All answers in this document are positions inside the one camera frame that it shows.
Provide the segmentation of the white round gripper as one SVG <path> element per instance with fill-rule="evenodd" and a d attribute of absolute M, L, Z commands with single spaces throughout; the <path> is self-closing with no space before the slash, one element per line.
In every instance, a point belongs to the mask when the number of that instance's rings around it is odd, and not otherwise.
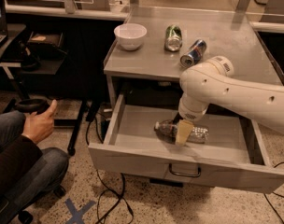
<path fill-rule="evenodd" d="M 206 113 L 207 108 L 207 103 L 198 101 L 186 94 L 182 95 L 178 104 L 178 113 L 184 119 L 177 124 L 176 144 L 178 146 L 183 146 L 188 140 L 194 128 L 191 121 L 200 120 Z"/>

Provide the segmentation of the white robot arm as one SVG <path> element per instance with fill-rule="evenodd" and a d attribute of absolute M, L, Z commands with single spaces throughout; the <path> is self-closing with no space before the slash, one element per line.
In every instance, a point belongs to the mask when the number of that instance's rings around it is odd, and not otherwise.
<path fill-rule="evenodd" d="M 182 72 L 179 115 L 196 122 L 213 104 L 284 134 L 284 86 L 234 79 L 233 74 L 232 63 L 223 56 L 213 57 Z"/>

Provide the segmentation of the dark sleeved forearm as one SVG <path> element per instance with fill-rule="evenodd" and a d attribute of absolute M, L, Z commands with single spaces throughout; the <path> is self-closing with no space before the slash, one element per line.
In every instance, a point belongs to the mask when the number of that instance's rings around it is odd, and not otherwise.
<path fill-rule="evenodd" d="M 9 191 L 40 159 L 42 151 L 20 135 L 0 152 L 0 197 Z"/>

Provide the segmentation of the person's hand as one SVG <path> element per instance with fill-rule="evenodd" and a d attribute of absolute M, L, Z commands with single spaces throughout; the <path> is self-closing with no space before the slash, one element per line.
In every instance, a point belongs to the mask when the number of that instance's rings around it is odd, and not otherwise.
<path fill-rule="evenodd" d="M 53 100 L 50 107 L 43 113 L 36 112 L 26 117 L 22 136 L 38 144 L 48 138 L 54 130 L 54 114 L 57 109 L 57 101 Z"/>

